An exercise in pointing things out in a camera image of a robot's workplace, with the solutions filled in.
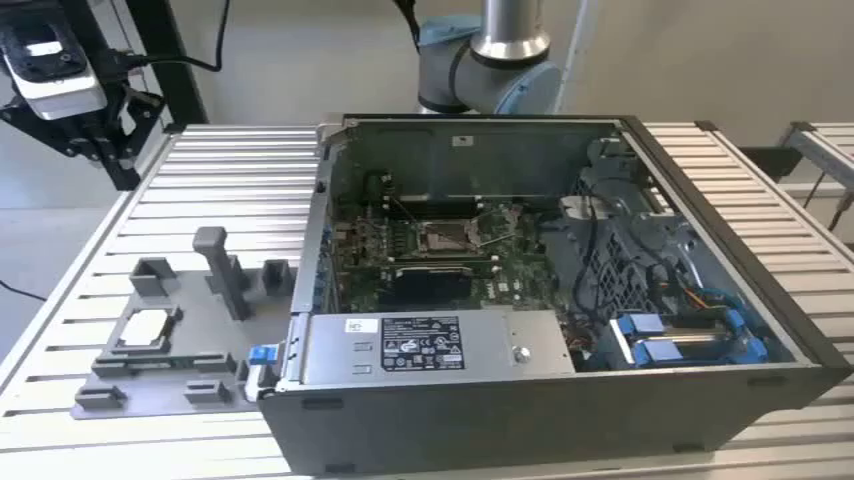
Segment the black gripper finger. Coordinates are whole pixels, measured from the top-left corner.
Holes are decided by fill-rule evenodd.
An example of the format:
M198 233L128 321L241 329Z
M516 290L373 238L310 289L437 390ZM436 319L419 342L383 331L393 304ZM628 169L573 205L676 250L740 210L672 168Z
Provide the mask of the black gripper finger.
M162 109L162 97L150 92L121 89L108 95L98 147L101 165L117 191L132 191L140 183L134 162Z
M60 154L68 157L86 154L86 140L77 119L41 119L20 94L2 105L1 121Z

